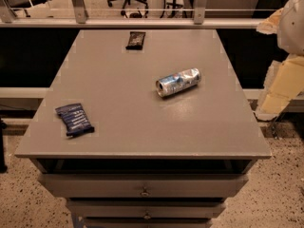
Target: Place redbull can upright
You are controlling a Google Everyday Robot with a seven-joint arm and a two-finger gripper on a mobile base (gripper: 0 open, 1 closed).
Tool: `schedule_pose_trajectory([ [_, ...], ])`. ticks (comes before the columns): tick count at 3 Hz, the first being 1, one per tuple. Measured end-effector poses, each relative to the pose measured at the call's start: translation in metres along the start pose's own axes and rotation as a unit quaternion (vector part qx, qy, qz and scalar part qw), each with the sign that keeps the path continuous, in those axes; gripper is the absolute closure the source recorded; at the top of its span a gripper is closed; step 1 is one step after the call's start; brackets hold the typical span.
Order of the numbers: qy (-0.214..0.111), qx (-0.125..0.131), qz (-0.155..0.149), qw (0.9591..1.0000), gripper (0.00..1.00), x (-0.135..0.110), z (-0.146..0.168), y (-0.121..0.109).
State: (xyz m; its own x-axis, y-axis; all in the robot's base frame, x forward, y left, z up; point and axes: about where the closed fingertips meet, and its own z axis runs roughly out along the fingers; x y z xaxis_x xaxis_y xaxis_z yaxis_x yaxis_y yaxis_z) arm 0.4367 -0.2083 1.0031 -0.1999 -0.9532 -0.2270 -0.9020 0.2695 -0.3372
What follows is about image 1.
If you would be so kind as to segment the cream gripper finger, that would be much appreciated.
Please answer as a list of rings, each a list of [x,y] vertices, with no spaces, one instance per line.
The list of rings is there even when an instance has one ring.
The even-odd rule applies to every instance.
[[[256,31],[266,35],[277,34],[282,11],[283,9],[278,9],[260,22],[256,27]]]
[[[285,61],[272,61],[259,94],[257,118],[277,117],[304,90],[304,57],[290,54]]]

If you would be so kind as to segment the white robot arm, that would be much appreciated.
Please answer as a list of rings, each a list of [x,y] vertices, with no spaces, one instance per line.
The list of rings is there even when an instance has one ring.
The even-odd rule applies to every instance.
[[[304,90],[304,0],[289,0],[256,30],[275,33],[278,47],[288,53],[283,62],[272,61],[257,101],[256,117],[270,121]]]

